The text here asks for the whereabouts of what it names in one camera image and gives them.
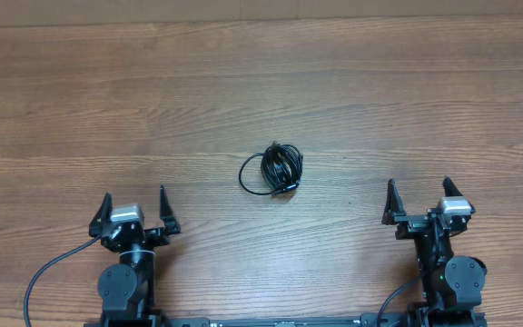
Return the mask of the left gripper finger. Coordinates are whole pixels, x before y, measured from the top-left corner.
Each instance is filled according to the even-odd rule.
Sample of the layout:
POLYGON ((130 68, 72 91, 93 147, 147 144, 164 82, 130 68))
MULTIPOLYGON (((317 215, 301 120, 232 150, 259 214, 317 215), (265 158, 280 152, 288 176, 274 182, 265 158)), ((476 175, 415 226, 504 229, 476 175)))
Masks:
POLYGON ((89 224, 88 232, 90 237, 98 237, 102 234, 103 228, 109 223, 112 209, 112 196, 109 193, 106 193, 100 208, 89 224))
POLYGON ((181 232, 181 226, 174 216, 163 185, 160 186, 159 217, 163 222, 163 227, 167 235, 179 234, 181 232))

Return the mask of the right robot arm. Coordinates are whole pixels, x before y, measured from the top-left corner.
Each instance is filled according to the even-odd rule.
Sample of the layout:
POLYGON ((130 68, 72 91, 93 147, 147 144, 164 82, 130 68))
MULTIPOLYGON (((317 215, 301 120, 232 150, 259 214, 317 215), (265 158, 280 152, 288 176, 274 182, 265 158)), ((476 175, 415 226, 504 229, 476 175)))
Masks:
POLYGON ((394 180, 387 186, 387 200, 381 222, 397 227, 398 240, 412 240, 415 245, 419 275, 401 285, 381 305, 378 326, 485 326, 481 305, 482 289, 488 269, 476 257, 457 256, 451 238, 468 229, 475 207, 459 191, 449 177, 442 182, 444 196, 424 214, 409 215, 404 209, 394 180), (408 305, 404 313, 387 314, 390 302, 420 283, 422 302, 408 305))

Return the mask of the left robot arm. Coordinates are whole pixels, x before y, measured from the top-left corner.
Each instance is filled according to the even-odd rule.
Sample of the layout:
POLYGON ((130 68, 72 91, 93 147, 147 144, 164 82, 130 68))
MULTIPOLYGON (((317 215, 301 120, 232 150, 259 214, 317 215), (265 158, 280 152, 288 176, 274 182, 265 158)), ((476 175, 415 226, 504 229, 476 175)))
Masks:
POLYGON ((102 298, 101 326, 163 327, 170 323, 155 307, 156 254, 181 232, 163 186, 159 190, 161 227, 146 228, 140 204, 114 206, 108 193, 89 224, 89 235, 118 254, 118 263, 105 268, 97 282, 102 298))

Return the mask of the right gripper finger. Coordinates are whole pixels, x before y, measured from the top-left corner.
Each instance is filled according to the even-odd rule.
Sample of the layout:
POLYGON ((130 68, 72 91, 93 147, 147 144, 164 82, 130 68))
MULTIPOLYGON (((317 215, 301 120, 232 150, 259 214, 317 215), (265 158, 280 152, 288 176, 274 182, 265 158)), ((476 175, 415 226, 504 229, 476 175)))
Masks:
POLYGON ((406 217, 402 200, 394 179, 389 179, 387 184, 387 200, 385 203, 381 223, 396 225, 402 223, 406 217))
POLYGON ((453 183, 449 176, 445 176, 442 182, 444 194, 446 197, 461 197, 462 193, 459 191, 457 186, 453 183))

